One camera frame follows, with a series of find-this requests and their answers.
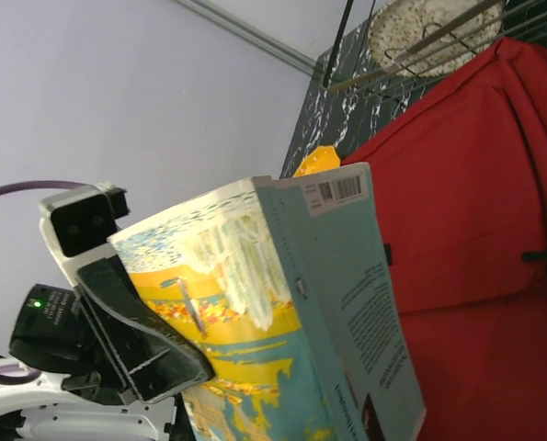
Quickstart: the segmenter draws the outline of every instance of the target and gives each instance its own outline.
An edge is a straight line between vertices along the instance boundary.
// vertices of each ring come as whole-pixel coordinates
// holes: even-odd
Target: red bag
[[[502,39],[343,164],[368,162],[427,404],[420,439],[547,440],[547,50]]]

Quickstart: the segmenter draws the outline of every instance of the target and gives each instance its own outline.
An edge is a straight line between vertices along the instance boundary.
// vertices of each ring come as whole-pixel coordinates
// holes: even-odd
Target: white wall
[[[111,180],[127,223],[279,174],[308,78],[169,0],[0,0],[0,185]],[[37,191],[0,198],[0,352],[37,282],[63,285]]]
[[[317,60],[335,42],[347,0],[211,0],[227,12]],[[387,0],[375,0],[377,11]],[[373,0],[354,0],[347,32],[369,16]]]

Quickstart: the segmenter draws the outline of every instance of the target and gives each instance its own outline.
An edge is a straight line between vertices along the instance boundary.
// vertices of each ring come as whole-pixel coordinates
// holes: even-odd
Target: yellow object
[[[304,158],[300,164],[300,168],[298,168],[293,177],[313,175],[314,173],[325,172],[339,166],[340,158],[336,154],[335,147],[332,145],[321,145]]]

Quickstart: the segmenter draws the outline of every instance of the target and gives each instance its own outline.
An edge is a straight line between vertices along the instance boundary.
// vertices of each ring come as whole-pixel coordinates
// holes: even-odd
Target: purple cable
[[[18,191],[26,190],[44,190],[44,189],[60,189],[60,190],[72,190],[74,188],[84,186],[78,182],[71,181],[25,181],[16,182],[15,184],[8,184],[6,186],[0,186],[0,196],[8,195],[10,193],[17,193]],[[20,384],[30,383],[39,378],[41,372],[39,370],[31,370],[24,377],[9,377],[7,375],[0,374],[0,384],[7,386],[15,386]]]

